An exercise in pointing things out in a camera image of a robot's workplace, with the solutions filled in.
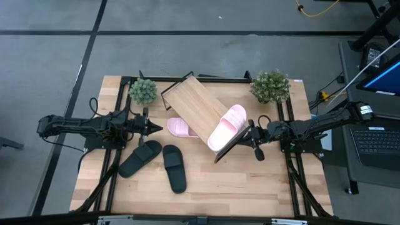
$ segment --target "black slipper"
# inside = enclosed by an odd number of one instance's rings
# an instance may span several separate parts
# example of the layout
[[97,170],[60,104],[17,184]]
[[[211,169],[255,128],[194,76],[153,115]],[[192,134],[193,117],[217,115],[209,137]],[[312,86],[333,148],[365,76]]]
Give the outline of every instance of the black slipper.
[[164,167],[168,174],[169,183],[174,193],[179,194],[186,190],[186,175],[181,150],[173,145],[164,146]]
[[123,178],[132,176],[158,156],[162,148],[161,144],[157,141],[146,141],[143,146],[133,150],[132,154],[119,166],[119,175]]

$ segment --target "white cable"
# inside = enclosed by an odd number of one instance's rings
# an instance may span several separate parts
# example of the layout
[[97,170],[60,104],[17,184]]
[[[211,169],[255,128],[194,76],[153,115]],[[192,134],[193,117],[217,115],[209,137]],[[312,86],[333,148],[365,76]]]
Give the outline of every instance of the white cable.
[[400,42],[400,39],[398,39],[395,43],[393,43],[391,46],[389,46],[389,47],[388,47],[385,51],[383,51],[381,54],[379,54],[378,56],[376,56],[376,58],[375,58],[374,60],[372,60],[366,67],[364,67],[364,69],[362,69],[362,70],[357,74],[357,76],[356,76],[355,78],[353,78],[353,79],[349,82],[349,84],[347,84],[346,87],[344,87],[344,88],[342,89],[342,91],[340,91],[339,94],[337,94],[337,95],[332,99],[332,101],[330,101],[330,102],[327,104],[327,106],[329,106],[333,101],[335,101],[335,99],[338,98],[339,95],[342,94],[342,92],[345,91],[345,90],[351,85],[351,83],[353,83],[353,81],[355,81],[355,80],[358,78],[358,76],[360,76],[360,75],[364,72],[364,70],[366,70],[373,62],[375,62],[377,59],[379,59],[383,54],[385,54],[389,49],[391,49],[393,46],[395,46],[398,42]]

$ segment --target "slipper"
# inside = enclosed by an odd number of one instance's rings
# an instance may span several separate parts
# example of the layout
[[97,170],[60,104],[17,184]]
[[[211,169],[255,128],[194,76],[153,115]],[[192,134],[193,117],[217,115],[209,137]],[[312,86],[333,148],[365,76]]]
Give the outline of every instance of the slipper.
[[176,194],[184,192],[186,190],[186,175],[181,150],[176,146],[167,145],[164,146],[162,155],[172,191]]
[[180,138],[199,138],[199,136],[189,134],[189,125],[182,118],[169,118],[167,121],[169,132]]
[[158,156],[162,148],[161,144],[157,141],[146,141],[143,146],[139,146],[133,150],[132,154],[119,166],[119,175],[123,178],[132,176]]
[[208,138],[208,147],[215,153],[220,151],[242,129],[245,122],[246,110],[238,104],[232,106]]

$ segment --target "yellow cable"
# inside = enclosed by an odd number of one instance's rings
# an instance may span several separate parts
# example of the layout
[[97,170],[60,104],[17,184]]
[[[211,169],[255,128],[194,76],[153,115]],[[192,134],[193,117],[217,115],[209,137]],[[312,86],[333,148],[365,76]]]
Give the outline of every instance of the yellow cable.
[[[299,1],[298,1],[298,0],[295,0],[295,1],[296,1],[297,6],[300,7]],[[338,3],[339,1],[340,1],[340,0],[337,0],[335,3],[333,3],[333,4],[332,4],[331,6],[329,6],[327,9],[325,9],[324,11],[322,11],[322,12],[320,12],[320,13],[318,13],[318,14],[315,14],[315,15],[308,15],[306,12],[304,12],[303,9],[300,9],[300,10],[301,10],[301,12],[302,12],[304,15],[306,15],[306,16],[308,16],[308,17],[310,17],[310,18],[313,18],[313,17],[317,17],[317,16],[320,16],[320,15],[322,15],[322,14],[328,12],[328,11],[329,11],[334,5],[336,5],[336,3]]]

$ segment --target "wooden board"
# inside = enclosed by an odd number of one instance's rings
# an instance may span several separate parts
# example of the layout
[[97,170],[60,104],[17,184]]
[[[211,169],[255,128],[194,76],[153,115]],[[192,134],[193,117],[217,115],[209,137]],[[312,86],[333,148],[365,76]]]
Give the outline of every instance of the wooden board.
[[206,144],[228,111],[194,76],[174,86],[164,94],[164,99]]
[[[99,113],[104,114],[114,109],[120,80],[119,76],[104,78],[99,94]],[[171,84],[157,82],[159,93]],[[307,101],[304,86],[302,83],[293,84],[293,81],[291,84],[294,116],[296,119],[308,119],[309,111],[302,107],[303,104],[307,105],[302,102]],[[204,83],[203,85],[225,107],[241,104],[246,109],[249,119],[256,120],[262,114],[267,114],[272,120],[279,119],[276,104],[259,104],[249,92],[249,84]],[[135,103],[131,104],[134,113],[141,113],[142,108]],[[166,128],[167,120],[178,114],[172,109],[166,111],[160,97],[149,105],[149,115],[151,121],[164,127],[164,130],[150,135],[146,140],[157,140],[162,145],[174,144],[181,149],[186,168],[187,190],[182,194],[174,194],[171,191],[163,156],[160,154],[130,178],[124,179],[118,176],[112,213],[294,216],[288,172],[278,142],[261,146],[266,157],[264,161],[257,161],[251,148],[236,146],[220,162],[214,164],[215,154],[200,139],[178,138],[169,134]],[[122,152],[121,163],[137,145],[138,136],[135,136]],[[307,184],[322,206],[331,213],[322,165],[313,157],[303,156]],[[79,207],[96,187],[103,158],[104,150],[96,150],[83,159],[71,201],[71,210]],[[104,193],[101,209],[104,209],[108,187]]]

